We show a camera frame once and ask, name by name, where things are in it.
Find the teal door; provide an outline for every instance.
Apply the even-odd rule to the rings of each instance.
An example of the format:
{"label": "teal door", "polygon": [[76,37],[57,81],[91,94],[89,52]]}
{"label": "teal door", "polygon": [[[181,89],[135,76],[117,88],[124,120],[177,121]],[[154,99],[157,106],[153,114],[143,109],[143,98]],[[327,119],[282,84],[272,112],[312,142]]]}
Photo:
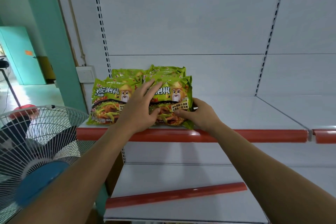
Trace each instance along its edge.
{"label": "teal door", "polygon": [[46,84],[25,27],[0,27],[0,43],[19,84]]}

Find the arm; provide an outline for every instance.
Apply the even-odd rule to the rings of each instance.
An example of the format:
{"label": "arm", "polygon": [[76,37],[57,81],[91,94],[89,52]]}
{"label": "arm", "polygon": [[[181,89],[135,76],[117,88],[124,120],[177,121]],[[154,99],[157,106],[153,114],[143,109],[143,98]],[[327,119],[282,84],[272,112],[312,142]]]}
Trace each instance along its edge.
{"label": "arm", "polygon": [[223,124],[207,103],[194,103],[195,112],[178,110],[176,115],[218,140],[271,223],[336,223],[336,198]]}
{"label": "arm", "polygon": [[65,170],[10,224],[76,224],[85,223],[99,189],[104,183],[119,152],[129,138],[155,123],[160,110],[148,113],[154,93],[162,83],[153,80],[138,88],[125,105],[116,124],[77,162]]}

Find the electrical outlet box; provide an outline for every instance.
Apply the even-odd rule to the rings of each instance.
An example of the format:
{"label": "electrical outlet box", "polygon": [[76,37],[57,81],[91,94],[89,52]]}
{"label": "electrical outlet box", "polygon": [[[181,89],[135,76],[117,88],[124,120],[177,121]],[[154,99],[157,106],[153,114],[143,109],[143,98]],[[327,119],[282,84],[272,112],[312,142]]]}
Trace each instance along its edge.
{"label": "electrical outlet box", "polygon": [[93,83],[95,82],[96,73],[93,66],[76,67],[79,82]]}

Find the orange sticker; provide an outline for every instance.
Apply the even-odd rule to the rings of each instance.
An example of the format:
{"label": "orange sticker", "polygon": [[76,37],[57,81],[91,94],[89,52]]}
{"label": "orange sticker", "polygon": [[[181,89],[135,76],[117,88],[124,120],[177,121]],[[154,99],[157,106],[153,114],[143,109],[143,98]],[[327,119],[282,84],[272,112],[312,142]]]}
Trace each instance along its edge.
{"label": "orange sticker", "polygon": [[32,51],[24,51],[26,53],[26,55],[32,56],[33,52]]}

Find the orange shelf strip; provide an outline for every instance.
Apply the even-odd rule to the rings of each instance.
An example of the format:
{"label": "orange shelf strip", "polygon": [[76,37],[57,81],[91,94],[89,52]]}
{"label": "orange shelf strip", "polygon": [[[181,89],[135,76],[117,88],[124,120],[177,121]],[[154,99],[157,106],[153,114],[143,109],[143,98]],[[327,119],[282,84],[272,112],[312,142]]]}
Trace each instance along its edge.
{"label": "orange shelf strip", "polygon": [[316,143],[336,143],[336,129],[313,129]]}
{"label": "orange shelf strip", "polygon": [[[103,128],[77,128],[81,141],[97,141],[107,130]],[[305,143],[308,131],[304,129],[235,129],[251,143]],[[149,128],[134,134],[130,142],[217,143],[208,133],[196,129]]]}
{"label": "orange shelf strip", "polygon": [[178,200],[191,197],[203,197],[203,196],[238,192],[244,190],[247,190],[245,183],[237,182],[237,183],[213,185],[200,188],[179,189],[172,191],[141,194],[128,197],[114,197],[106,200],[105,208],[110,209],[131,205],[150,204],[162,201]]}

